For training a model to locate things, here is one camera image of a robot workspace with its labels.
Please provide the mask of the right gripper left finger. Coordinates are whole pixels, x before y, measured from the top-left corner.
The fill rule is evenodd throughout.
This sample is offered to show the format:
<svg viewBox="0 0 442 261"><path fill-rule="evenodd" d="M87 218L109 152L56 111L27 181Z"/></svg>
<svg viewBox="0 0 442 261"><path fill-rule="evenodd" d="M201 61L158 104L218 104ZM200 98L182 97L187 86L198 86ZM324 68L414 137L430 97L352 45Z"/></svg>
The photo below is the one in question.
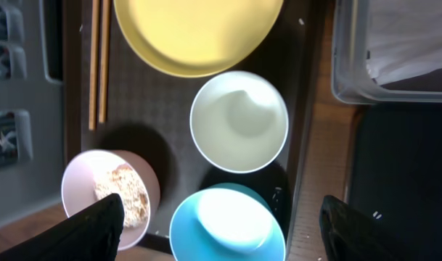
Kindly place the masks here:
<svg viewBox="0 0 442 261"><path fill-rule="evenodd" d="M111 194L43 233L2 253L0 260L113 261L123 232L124 210Z"/></svg>

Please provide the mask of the white cup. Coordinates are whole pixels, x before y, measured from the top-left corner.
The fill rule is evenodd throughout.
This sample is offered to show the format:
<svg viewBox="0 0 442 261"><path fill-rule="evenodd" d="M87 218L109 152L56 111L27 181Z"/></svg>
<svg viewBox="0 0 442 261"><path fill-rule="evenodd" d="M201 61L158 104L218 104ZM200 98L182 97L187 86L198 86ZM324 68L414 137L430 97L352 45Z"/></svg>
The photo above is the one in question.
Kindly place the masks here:
<svg viewBox="0 0 442 261"><path fill-rule="evenodd" d="M284 99L265 78L223 72L197 92L189 113L192 140L220 170L246 174L272 163L289 133Z"/></svg>

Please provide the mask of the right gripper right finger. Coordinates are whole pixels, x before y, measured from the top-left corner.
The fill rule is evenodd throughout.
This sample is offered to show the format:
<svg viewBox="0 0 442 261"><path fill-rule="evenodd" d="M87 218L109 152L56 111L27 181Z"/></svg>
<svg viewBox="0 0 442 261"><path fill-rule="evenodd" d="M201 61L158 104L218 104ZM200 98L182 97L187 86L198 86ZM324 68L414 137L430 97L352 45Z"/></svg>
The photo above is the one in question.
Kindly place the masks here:
<svg viewBox="0 0 442 261"><path fill-rule="evenodd" d="M319 226L329 261L406 259L403 246L379 224L334 196L323 198Z"/></svg>

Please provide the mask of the white paper napkin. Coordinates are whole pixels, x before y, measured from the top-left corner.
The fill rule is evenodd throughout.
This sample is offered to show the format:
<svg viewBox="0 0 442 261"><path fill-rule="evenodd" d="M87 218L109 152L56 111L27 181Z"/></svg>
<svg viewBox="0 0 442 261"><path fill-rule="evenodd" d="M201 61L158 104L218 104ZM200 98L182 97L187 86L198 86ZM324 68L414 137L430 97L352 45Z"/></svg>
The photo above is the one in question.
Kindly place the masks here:
<svg viewBox="0 0 442 261"><path fill-rule="evenodd" d="M380 85L442 69L442 0L370 0L367 49Z"/></svg>

